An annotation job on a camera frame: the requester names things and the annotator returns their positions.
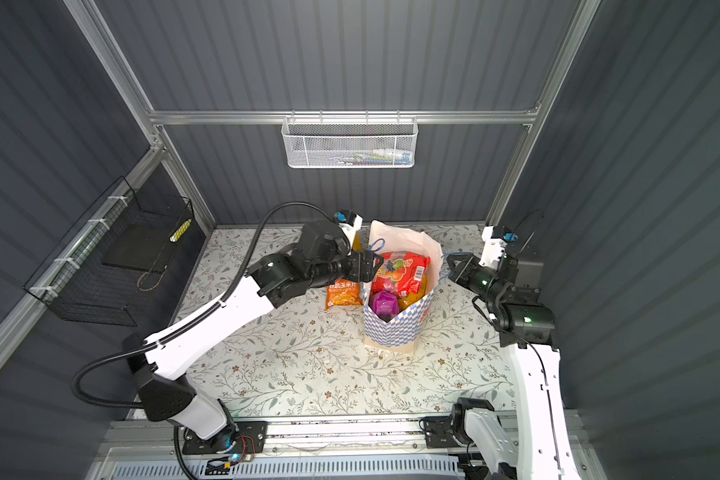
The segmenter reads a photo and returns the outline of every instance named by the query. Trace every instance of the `paper bag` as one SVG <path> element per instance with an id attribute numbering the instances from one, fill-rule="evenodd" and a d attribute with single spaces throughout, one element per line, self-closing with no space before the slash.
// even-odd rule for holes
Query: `paper bag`
<path id="1" fill-rule="evenodd" d="M 428 256 L 427 293 L 422 299 L 403 312 L 400 312 L 389 323 L 381 320 L 371 310 L 368 300 L 371 295 L 371 283 L 363 283 L 363 314 L 365 317 L 365 345 L 410 353 L 416 350 L 418 336 L 424 329 L 424 322 L 429 313 L 429 304 L 437 291 L 440 268 L 443 264 L 443 251 L 440 244 L 429 235 L 409 228 L 384 225 L 376 220 L 371 223 L 371 234 L 368 244 L 384 239 L 384 247 L 379 253 L 412 252 Z"/>

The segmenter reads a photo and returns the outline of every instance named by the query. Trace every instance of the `purple package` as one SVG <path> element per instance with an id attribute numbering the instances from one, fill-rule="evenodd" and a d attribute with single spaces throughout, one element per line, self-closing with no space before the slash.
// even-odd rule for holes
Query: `purple package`
<path id="1" fill-rule="evenodd" d="M 398 298 L 393 293 L 382 290 L 371 297 L 371 310 L 378 318 L 389 323 L 395 315 L 400 313 Z"/>

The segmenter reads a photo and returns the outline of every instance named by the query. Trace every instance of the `metal mesh basket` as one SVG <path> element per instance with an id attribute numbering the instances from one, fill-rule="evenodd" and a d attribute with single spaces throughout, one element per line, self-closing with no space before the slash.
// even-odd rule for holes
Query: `metal mesh basket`
<path id="1" fill-rule="evenodd" d="M 292 168 L 410 168 L 418 125 L 300 124 L 285 118 L 282 140 Z"/>
<path id="2" fill-rule="evenodd" d="M 54 261 L 60 266 L 46 286 L 38 286 L 36 272 L 24 288 L 62 320 L 138 326 L 148 321 L 150 299 L 183 247 L 181 235 L 175 242 L 170 233 L 157 235 L 156 247 L 140 257 L 146 265 L 141 270 L 114 266 L 108 255 L 135 226 L 145 232 L 176 232 L 192 218 L 187 198 L 130 191 L 102 218 L 89 220 L 94 227 L 68 257 Z"/>

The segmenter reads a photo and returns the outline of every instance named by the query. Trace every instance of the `table surface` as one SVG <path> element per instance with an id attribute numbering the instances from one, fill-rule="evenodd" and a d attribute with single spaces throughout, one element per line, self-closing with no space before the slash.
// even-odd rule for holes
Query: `table surface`
<path id="1" fill-rule="evenodd" d="M 444 254 L 482 250 L 476 225 L 410 228 L 440 242 Z M 298 233 L 265 229 L 253 258 L 296 241 Z M 252 236 L 253 229 L 213 232 L 179 318 L 229 285 Z M 248 323 L 187 375 L 243 417 L 447 412 L 460 396 L 514 409 L 514 374 L 500 356 L 497 333 L 474 311 L 471 292 L 447 279 L 437 289 L 413 353 L 363 345 L 362 307 L 326 312 L 326 290 L 316 289 Z"/>

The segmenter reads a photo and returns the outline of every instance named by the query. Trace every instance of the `items in basket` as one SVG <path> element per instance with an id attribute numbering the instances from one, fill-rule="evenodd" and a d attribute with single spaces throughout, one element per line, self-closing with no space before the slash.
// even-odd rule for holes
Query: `items in basket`
<path id="1" fill-rule="evenodd" d="M 398 298 L 386 290 L 375 293 L 374 296 L 371 297 L 371 310 L 373 310 L 378 318 L 389 323 L 390 320 L 400 313 Z"/>
<path id="2" fill-rule="evenodd" d="M 400 305 L 400 311 L 403 312 L 405 309 L 420 301 L 424 294 L 427 293 L 427 275 L 422 276 L 422 284 L 418 288 L 417 293 L 409 293 L 408 296 L 402 296 L 398 298 L 398 305 Z"/>
<path id="3" fill-rule="evenodd" d="M 434 291 L 438 286 L 438 273 L 442 267 L 442 255 L 443 250 L 440 244 L 433 240 L 429 235 L 424 232 L 417 232 L 409 228 L 402 228 L 400 226 L 389 226 L 384 225 L 382 222 L 374 220 L 371 223 L 371 231 L 368 235 L 368 243 L 375 245 L 375 242 L 379 242 L 384 239 L 383 246 L 380 247 L 378 253 L 380 255 L 388 254 L 387 266 L 392 259 L 391 252 L 402 252 L 415 254 L 424 260 L 424 264 L 427 266 L 421 273 L 421 279 L 424 279 L 424 274 L 427 276 L 426 286 L 418 285 L 419 292 L 423 291 L 423 297 L 418 302 L 414 302 L 407 309 L 398 313 L 390 322 L 378 318 L 378 315 L 371 308 L 370 300 L 372 298 L 372 284 L 366 283 L 362 286 L 364 293 L 364 300 L 366 302 L 363 307 L 363 316 L 365 319 L 365 338 L 363 343 L 373 348 L 380 348 L 390 350 L 399 353 L 411 353 L 416 350 L 418 345 L 419 336 L 422 333 L 424 324 L 426 322 L 427 314 L 429 312 L 430 303 L 434 296 Z M 394 263 L 391 265 L 392 271 L 396 271 Z M 387 280 L 381 277 L 375 279 L 378 281 Z M 389 277 L 390 282 L 396 281 L 395 286 L 400 286 L 402 279 L 392 280 Z"/>
<path id="4" fill-rule="evenodd" d="M 386 290 L 398 298 L 405 298 L 422 290 L 428 257 L 411 252 L 387 252 L 382 256 L 384 264 L 373 279 L 371 293 Z"/>

